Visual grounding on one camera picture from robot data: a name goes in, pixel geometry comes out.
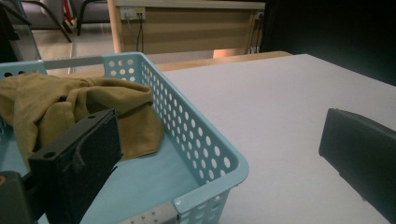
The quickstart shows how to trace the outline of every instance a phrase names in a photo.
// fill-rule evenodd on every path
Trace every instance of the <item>table surface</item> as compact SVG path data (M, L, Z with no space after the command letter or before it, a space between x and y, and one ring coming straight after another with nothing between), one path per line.
M396 130L395 87L309 55L164 73L249 163L219 223L388 223L318 148L329 108Z

